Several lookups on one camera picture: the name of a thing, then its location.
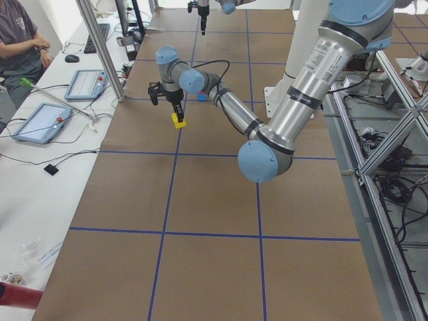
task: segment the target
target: yellow block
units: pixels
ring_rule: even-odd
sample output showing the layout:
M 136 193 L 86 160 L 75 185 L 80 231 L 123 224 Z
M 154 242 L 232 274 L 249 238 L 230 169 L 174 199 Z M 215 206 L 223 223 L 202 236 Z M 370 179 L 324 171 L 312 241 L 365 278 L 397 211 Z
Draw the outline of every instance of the yellow block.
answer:
M 177 114 L 175 114 L 174 112 L 171 114 L 171 117 L 173 118 L 174 126 L 175 126 L 176 129 L 180 129 L 182 127 L 186 127 L 187 126 L 186 119 L 183 119 L 182 122 L 179 122 Z

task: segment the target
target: white desk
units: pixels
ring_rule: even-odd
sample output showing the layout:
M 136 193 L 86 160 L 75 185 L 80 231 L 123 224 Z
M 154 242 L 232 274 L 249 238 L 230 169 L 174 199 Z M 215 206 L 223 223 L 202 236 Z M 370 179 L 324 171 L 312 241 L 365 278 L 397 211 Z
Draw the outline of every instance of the white desk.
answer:
M 123 47 L 118 47 L 114 32 L 117 19 L 104 19 L 110 23 L 107 47 L 116 70 L 128 63 Z M 86 43 L 88 32 L 82 24 L 70 39 L 73 43 Z M 37 85 L 41 88 L 58 84 L 69 84 L 77 69 L 102 69 L 96 54 L 84 54 L 83 45 L 70 45 L 65 53 L 59 53 Z M 67 64 L 64 57 L 67 53 L 75 53 L 79 49 L 80 61 Z M 63 98 L 66 88 L 54 88 L 50 92 Z M 42 102 L 53 102 L 42 93 L 30 95 L 13 118 L 27 118 Z M 88 102 L 74 103 L 83 108 Z M 93 104 L 97 114 L 114 113 L 117 104 L 112 88 L 108 88 Z M 19 124 L 13 122 L 8 128 L 13 134 Z M 54 138 L 55 141 L 72 142 L 84 127 L 89 124 L 88 118 L 76 115 Z M 11 138 L 0 138 L 0 153 L 25 161 L 38 163 L 69 152 L 92 150 L 98 148 L 106 134 L 110 118 L 104 117 L 95 124 L 98 132 L 89 128 L 73 144 L 38 145 L 16 142 Z M 2 136 L 8 135 L 4 130 Z M 24 264 L 20 255 L 22 243 L 36 237 L 43 239 L 43 251 L 47 252 L 61 242 L 68 230 L 70 221 L 82 196 L 86 181 L 96 160 L 96 154 L 73 156 L 58 166 L 60 170 L 55 176 L 43 170 L 45 165 L 26 165 L 0 156 L 0 274 L 9 272 L 21 273 L 25 286 L 43 290 L 51 274 L 53 264 L 42 269 L 38 264 Z M 0 320 L 24 321 L 31 320 L 33 310 L 17 309 L 1 306 Z

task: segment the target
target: person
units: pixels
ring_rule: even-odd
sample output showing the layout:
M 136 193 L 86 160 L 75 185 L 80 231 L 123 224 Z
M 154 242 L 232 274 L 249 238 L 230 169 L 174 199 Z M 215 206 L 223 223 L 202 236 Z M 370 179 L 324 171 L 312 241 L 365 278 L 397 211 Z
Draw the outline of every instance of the person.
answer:
M 0 0 L 0 76 L 16 109 L 31 91 L 22 77 L 34 84 L 41 78 L 53 61 L 50 46 L 18 0 Z

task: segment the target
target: red cylinder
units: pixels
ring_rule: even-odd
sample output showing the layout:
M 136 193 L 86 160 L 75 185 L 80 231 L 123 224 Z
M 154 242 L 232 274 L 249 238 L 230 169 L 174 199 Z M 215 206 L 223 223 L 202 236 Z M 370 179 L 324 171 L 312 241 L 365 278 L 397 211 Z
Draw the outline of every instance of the red cylinder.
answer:
M 0 282 L 0 306 L 36 309 L 43 291 Z

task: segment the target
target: light blue joint cap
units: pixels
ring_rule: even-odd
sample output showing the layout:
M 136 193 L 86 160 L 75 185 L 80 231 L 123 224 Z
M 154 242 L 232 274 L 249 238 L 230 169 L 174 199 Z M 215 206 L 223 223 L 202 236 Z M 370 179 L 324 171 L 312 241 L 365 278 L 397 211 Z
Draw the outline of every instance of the light blue joint cap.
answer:
M 156 63 L 158 65 L 167 65 L 179 57 L 179 53 L 174 47 L 165 46 L 156 51 Z
M 332 18 L 343 25 L 366 25 L 386 13 L 395 0 L 330 0 Z
M 200 72 L 189 69 L 180 76 L 180 87 L 190 94 L 199 93 L 205 86 L 205 78 Z
M 245 177 L 255 183 L 268 182 L 278 173 L 274 151 L 259 140 L 250 140 L 239 149 L 238 163 Z
M 226 2 L 221 7 L 227 15 L 230 15 L 236 10 L 236 5 L 233 2 Z
M 392 37 L 388 37 L 386 39 L 372 41 L 368 43 L 367 47 L 361 51 L 360 54 L 368 54 L 369 52 L 387 49 L 391 45 L 392 40 Z

